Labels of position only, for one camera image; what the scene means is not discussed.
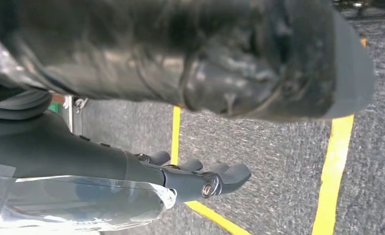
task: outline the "screw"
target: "screw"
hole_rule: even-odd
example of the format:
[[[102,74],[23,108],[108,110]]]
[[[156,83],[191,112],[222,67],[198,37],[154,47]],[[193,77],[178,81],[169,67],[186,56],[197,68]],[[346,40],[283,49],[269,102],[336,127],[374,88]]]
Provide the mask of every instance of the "screw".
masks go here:
[[[210,184],[210,183],[206,183],[206,184],[204,185],[203,191],[202,191],[203,197],[204,197],[204,198],[210,197],[210,196],[211,196],[211,192],[212,192],[212,186],[211,186],[211,184]]]

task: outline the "metal bolt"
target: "metal bolt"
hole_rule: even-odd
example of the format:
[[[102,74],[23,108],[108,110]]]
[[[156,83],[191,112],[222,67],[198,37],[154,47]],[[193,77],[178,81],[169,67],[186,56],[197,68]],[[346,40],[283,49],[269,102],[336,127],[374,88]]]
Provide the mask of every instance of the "metal bolt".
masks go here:
[[[206,183],[203,187],[203,197],[208,198],[211,196],[212,193],[212,186],[210,183]]]

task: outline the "yellow line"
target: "yellow line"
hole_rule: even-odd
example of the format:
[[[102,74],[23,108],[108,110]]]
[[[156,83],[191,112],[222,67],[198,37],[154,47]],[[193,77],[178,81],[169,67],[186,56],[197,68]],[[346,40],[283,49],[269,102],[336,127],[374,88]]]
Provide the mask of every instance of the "yellow line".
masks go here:
[[[366,38],[361,38],[361,43],[365,46]],[[353,123],[353,115],[332,121],[312,235],[334,233],[340,180],[345,169]]]
[[[172,121],[172,149],[171,149],[171,164],[178,164],[179,152],[179,135],[181,128],[181,108],[174,107],[174,117]]]
[[[222,217],[221,215],[217,214],[215,211],[211,210],[210,208],[204,206],[202,203],[195,201],[195,202],[187,202],[186,204],[191,209],[202,214],[203,216],[207,217],[208,219],[214,221],[216,224],[220,225],[222,228],[229,231],[231,234],[234,234],[234,235],[251,235],[246,230],[238,227],[236,224],[227,220],[226,218]]]
[[[179,152],[179,134],[181,126],[181,109],[180,107],[174,107],[174,117],[173,117],[173,126],[172,126],[172,150],[171,150],[171,164],[178,164],[178,152]],[[200,213],[202,216],[212,220],[225,230],[229,231],[233,235],[251,235],[246,230],[240,228],[233,222],[217,214],[215,211],[206,207],[200,202],[187,202],[191,209]]]

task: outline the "yellow tape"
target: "yellow tape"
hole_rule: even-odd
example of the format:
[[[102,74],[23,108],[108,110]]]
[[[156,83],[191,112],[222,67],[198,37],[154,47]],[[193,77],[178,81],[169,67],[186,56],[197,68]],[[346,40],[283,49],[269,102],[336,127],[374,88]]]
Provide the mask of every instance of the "yellow tape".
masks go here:
[[[178,164],[179,152],[179,135],[181,128],[181,108],[174,107],[174,117],[172,121],[172,149],[171,149],[171,164]]]
[[[173,117],[173,126],[172,126],[172,150],[171,150],[171,164],[178,164],[178,152],[179,152],[179,136],[180,136],[180,126],[181,126],[181,108],[174,107],[174,117]],[[240,228],[238,225],[229,221],[228,219],[217,214],[215,211],[206,207],[200,202],[187,202],[189,206],[194,211],[198,212],[202,216],[212,220],[225,230],[229,231],[233,235],[251,235],[246,230]]]
[[[366,46],[366,38],[361,38],[361,43]],[[353,115],[332,121],[312,235],[334,233],[340,180],[345,169],[353,123]]]
[[[214,221],[216,224],[220,225],[222,228],[229,231],[231,234],[234,234],[234,235],[251,235],[246,230],[240,228],[239,226],[237,226],[233,222],[231,222],[231,221],[227,220],[226,218],[222,217],[221,215],[217,214],[215,211],[204,206],[202,203],[195,201],[195,202],[187,202],[186,204],[191,209],[193,209],[194,211],[207,217],[208,219]]]

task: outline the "clear plastic sheet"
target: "clear plastic sheet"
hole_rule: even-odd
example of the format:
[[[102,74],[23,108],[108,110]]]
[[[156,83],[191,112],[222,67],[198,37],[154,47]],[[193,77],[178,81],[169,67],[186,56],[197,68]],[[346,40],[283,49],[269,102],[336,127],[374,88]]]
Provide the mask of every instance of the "clear plastic sheet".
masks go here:
[[[145,182],[79,176],[14,179],[0,165],[0,229],[112,231],[145,225],[175,203],[169,189]]]

